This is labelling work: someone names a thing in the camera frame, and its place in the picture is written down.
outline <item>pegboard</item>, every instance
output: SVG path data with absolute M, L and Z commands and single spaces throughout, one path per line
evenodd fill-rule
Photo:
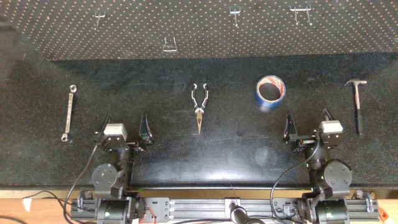
M 0 15 L 49 60 L 398 52 L 396 0 L 0 0 Z

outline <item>hammer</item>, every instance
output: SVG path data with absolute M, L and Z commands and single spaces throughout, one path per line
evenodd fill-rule
M 356 105 L 356 132 L 358 135 L 362 136 L 363 135 L 363 125 L 362 125 L 362 116 L 361 116 L 361 107 L 359 105 L 359 93 L 358 93 L 358 85 L 362 84 L 365 85 L 367 84 L 368 81 L 366 80 L 360 80 L 358 78 L 353 78 L 352 80 L 349 80 L 345 85 L 349 83 L 353 83 L 354 89 L 355 89 L 355 105 Z

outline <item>hammer head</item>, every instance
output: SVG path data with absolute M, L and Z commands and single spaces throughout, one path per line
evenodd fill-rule
M 365 84 L 367 84 L 367 82 L 368 81 L 366 81 L 366 80 L 360 80 L 358 78 L 353 78 L 352 80 L 348 80 L 348 82 L 345 83 L 345 85 L 347 85 L 349 83 L 353 83 L 353 85 L 359 85 L 359 84 L 365 85 Z

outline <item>pliers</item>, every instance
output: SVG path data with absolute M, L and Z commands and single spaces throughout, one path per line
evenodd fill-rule
M 193 100 L 193 107 L 195 109 L 195 113 L 197 114 L 197 124 L 198 124 L 198 132 L 200 134 L 200 128 L 201 128 L 201 122 L 203 120 L 203 114 L 205 112 L 205 107 L 207 104 L 207 101 L 209 99 L 209 91 L 207 90 L 207 83 L 203 85 L 203 88 L 205 89 L 205 99 L 203 100 L 203 103 L 201 104 L 201 106 L 198 106 L 198 103 L 195 99 L 195 90 L 197 89 L 197 85 L 193 84 L 194 88 L 191 92 L 191 97 Z

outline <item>tape roll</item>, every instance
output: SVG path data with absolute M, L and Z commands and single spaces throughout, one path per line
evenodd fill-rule
M 279 98 L 276 100 L 267 100 L 260 94 L 260 87 L 265 83 L 271 83 L 279 89 Z M 275 108 L 284 99 L 286 94 L 285 83 L 275 75 L 267 75 L 260 79 L 257 83 L 257 94 L 256 98 L 262 108 Z

